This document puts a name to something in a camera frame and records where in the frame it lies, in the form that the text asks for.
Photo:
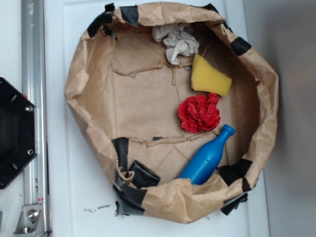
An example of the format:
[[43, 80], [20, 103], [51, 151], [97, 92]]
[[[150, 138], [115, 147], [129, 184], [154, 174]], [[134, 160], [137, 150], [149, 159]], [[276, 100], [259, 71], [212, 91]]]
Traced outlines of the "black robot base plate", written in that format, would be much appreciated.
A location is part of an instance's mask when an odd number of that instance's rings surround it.
[[0, 79], [0, 188], [6, 189], [37, 154], [36, 107]]

